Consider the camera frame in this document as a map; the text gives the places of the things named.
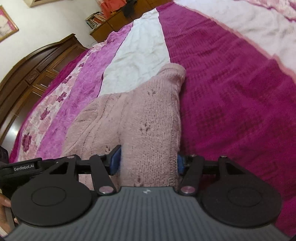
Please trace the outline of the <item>person's left hand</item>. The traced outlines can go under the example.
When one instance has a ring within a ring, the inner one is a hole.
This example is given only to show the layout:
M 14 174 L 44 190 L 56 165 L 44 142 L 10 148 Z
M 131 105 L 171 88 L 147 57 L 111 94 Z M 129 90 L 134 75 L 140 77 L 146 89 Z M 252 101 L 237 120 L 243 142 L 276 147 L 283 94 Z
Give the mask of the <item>person's left hand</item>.
M 11 208 L 11 201 L 3 194 L 0 194 L 0 223 L 1 223 L 1 237 L 6 236 L 11 232 L 11 227 L 6 216 L 6 208 Z

